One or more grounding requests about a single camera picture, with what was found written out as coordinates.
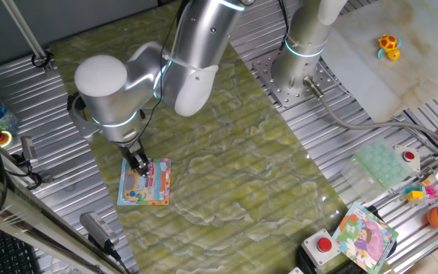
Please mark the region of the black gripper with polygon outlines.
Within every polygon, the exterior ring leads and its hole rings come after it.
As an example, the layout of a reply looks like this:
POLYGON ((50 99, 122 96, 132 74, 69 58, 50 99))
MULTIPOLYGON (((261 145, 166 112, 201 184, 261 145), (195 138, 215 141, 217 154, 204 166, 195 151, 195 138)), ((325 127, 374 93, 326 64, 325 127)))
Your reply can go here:
POLYGON ((129 163, 130 168, 141 176, 147 177, 149 160, 144 153, 141 140, 136 138, 129 142, 116 142, 116 145, 123 158, 129 163))

